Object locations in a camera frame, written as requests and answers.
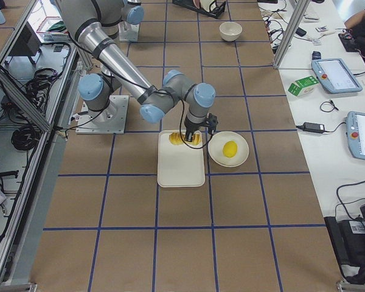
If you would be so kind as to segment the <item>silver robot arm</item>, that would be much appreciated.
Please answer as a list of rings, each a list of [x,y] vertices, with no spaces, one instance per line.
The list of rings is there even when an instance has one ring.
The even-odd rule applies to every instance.
[[[118,24],[119,40],[123,42],[137,42],[139,38],[140,23],[144,19],[142,1],[123,1],[121,10],[122,21]]]
[[[218,121],[209,113],[215,100],[215,89],[207,83],[196,84],[183,73],[171,70],[162,88],[153,86],[105,32],[121,21],[139,24],[144,18],[140,1],[60,1],[61,18],[73,40],[86,49],[141,104],[141,116],[148,122],[159,122],[178,102],[188,104],[183,125],[185,141],[206,127],[214,134]]]

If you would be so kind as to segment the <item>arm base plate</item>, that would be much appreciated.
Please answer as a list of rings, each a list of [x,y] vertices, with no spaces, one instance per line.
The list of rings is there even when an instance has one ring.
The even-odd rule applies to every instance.
[[[118,24],[120,42],[137,42],[139,36],[139,24],[121,22]]]
[[[77,134],[123,134],[129,104],[128,96],[110,95],[103,111],[88,108],[90,101],[83,102],[86,114],[78,118]]]

